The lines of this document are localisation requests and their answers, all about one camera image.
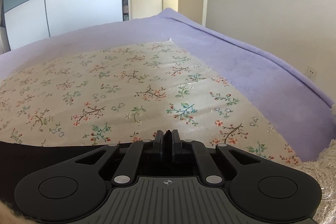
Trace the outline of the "black pants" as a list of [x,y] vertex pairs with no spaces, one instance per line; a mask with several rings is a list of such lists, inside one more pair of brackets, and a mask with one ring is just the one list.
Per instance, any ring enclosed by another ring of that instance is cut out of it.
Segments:
[[[84,153],[102,147],[98,146],[68,146],[68,147],[37,147],[1,141],[1,201],[17,207],[14,191],[22,178],[37,170],[58,164],[80,156]],[[111,181],[120,162],[126,155],[130,143],[122,143],[117,156],[112,156],[100,169],[99,175],[105,181]],[[139,161],[137,175],[159,175],[163,163],[159,153],[145,149]]]

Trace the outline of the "floral bed cloth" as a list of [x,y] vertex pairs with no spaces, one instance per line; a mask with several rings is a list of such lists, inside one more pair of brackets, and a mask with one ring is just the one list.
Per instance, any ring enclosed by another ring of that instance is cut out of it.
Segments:
[[105,145],[177,130],[287,166],[300,158],[231,83],[173,41],[59,57],[1,81],[1,140]]

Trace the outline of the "white wall socket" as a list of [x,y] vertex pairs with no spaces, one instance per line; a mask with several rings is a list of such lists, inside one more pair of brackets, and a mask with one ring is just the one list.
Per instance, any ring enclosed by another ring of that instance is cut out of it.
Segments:
[[308,66],[307,69],[306,69],[305,75],[308,79],[310,79],[312,82],[314,82],[316,77],[317,77],[317,71],[314,68],[312,68],[311,66]]

